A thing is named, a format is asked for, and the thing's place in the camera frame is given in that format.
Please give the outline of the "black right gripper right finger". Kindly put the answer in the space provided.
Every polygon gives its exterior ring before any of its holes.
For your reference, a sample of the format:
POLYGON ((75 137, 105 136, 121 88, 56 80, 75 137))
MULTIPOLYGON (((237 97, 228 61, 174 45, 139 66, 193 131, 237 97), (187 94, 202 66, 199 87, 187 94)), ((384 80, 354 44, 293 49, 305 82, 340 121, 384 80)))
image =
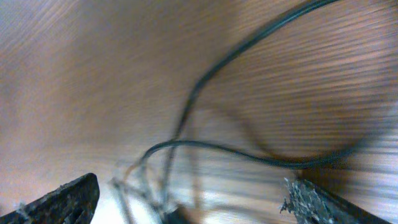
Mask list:
POLYGON ((389 224, 309 180, 287 179, 286 187, 289 197, 280 211, 293 214, 299 224, 389 224))

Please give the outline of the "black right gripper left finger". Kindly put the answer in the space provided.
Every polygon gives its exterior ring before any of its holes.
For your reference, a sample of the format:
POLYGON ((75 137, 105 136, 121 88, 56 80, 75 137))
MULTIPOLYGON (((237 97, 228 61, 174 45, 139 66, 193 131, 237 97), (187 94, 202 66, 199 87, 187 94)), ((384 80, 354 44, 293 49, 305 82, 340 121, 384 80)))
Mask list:
POLYGON ((1 217, 1 224, 90 223, 100 198, 97 176, 87 173, 1 217))

